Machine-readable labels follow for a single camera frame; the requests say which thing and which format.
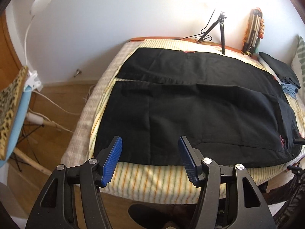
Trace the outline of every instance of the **white cable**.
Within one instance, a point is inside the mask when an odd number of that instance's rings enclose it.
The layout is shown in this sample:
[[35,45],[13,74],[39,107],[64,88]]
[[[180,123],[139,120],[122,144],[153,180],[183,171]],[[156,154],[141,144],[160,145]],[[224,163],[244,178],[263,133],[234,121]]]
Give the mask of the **white cable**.
[[33,113],[33,114],[35,114],[35,115],[39,115],[39,116],[45,118],[47,121],[50,121],[50,122],[51,122],[51,120],[50,120],[48,117],[46,117],[45,115],[40,114],[40,113],[37,113],[37,112],[34,112],[34,111],[31,110],[30,108],[28,108],[28,109],[29,109],[29,111],[30,111],[31,113]]
[[29,29],[31,27],[31,24],[33,22],[34,16],[31,19],[31,22],[29,23],[26,32],[25,32],[25,36],[24,36],[24,56],[25,56],[25,65],[28,66],[28,62],[27,62],[27,55],[26,55],[26,39],[27,39],[27,34],[29,33]]
[[39,94],[41,95],[42,97],[46,98],[48,101],[50,101],[51,103],[53,103],[55,106],[59,107],[62,111],[65,111],[66,113],[68,114],[71,114],[71,115],[80,115],[80,114],[76,114],[76,113],[71,113],[71,112],[68,112],[66,110],[64,110],[61,106],[57,105],[54,101],[52,101],[50,98],[46,97],[45,95],[39,93],[38,91],[36,90],[32,90],[32,92],[36,93],[36,94]]
[[84,99],[86,102],[89,100],[89,97],[91,96],[91,89],[92,89],[93,87],[95,87],[95,86],[96,86],[96,84],[91,85],[90,88],[89,88],[89,91],[88,91],[88,93],[87,93],[87,95],[86,95],[86,98],[83,97],[83,99]]
[[29,111],[30,111],[31,113],[33,113],[33,114],[35,114],[35,115],[39,115],[39,116],[45,118],[47,121],[50,121],[50,122],[55,123],[55,124],[56,124],[57,126],[59,126],[61,129],[65,130],[65,131],[69,131],[69,132],[71,132],[71,133],[74,133],[73,131],[71,131],[71,130],[65,128],[65,127],[63,127],[62,125],[60,125],[60,124],[58,124],[58,123],[56,123],[55,121],[51,121],[51,120],[50,120],[48,117],[46,117],[45,115],[40,114],[40,113],[37,113],[37,112],[34,112],[34,111],[32,111],[30,108],[28,108],[28,109],[29,109]]

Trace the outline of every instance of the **blue gripper pad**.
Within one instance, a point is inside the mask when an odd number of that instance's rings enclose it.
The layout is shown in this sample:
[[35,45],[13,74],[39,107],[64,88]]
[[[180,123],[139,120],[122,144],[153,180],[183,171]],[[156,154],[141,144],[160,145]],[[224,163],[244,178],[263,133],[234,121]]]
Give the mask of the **blue gripper pad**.
[[101,179],[102,186],[106,187],[107,183],[111,182],[115,167],[119,161],[122,152],[123,142],[120,137],[114,137],[109,147],[104,150],[111,150],[105,163],[103,164],[103,176]]
[[191,183],[197,186],[199,183],[198,167],[201,168],[201,162],[185,136],[180,137],[178,148],[188,178]]

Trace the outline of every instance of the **white wall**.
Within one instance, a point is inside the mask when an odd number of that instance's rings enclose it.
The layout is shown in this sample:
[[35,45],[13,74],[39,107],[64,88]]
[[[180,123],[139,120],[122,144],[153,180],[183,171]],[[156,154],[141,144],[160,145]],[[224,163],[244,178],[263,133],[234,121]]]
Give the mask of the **white wall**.
[[[19,41],[23,45],[33,1],[12,0],[7,21],[11,28],[16,27],[17,33],[10,32],[15,37],[13,43]],[[214,6],[219,6],[215,1],[53,0],[32,24],[28,35],[29,61],[44,84],[97,80],[121,46],[132,37],[182,37],[198,33]],[[266,25],[260,50],[291,62],[295,36],[305,36],[305,26],[289,0],[227,0],[225,4],[226,45],[242,48],[250,9],[258,6]],[[219,28],[211,36],[214,42],[220,42]],[[73,79],[77,68],[83,74]]]

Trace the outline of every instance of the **white lamp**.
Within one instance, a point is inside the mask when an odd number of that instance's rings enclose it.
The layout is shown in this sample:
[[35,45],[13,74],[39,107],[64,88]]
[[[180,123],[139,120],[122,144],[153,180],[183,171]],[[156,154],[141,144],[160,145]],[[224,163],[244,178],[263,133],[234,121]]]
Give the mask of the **white lamp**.
[[[30,8],[30,14],[32,16],[31,22],[29,23],[26,32],[25,32],[25,37],[24,37],[24,56],[25,56],[25,64],[26,66],[28,65],[28,61],[27,61],[27,55],[26,55],[26,39],[27,39],[27,35],[30,29],[30,26],[33,22],[34,17],[39,14],[40,12],[44,11],[46,9],[46,7],[50,4],[52,0],[35,0]],[[40,81],[37,81],[36,78],[38,76],[37,71],[34,70],[33,72],[29,71],[29,77],[27,79],[27,81],[25,82],[24,85],[24,90],[30,86],[32,90],[37,89],[41,86]]]

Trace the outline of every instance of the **leopard print fabric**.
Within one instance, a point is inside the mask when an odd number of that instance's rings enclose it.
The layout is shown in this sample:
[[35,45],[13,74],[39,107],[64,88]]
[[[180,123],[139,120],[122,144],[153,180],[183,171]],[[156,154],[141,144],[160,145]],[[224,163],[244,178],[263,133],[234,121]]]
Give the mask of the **leopard print fabric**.
[[27,73],[27,66],[22,67],[15,80],[0,91],[0,160],[6,158],[7,144]]

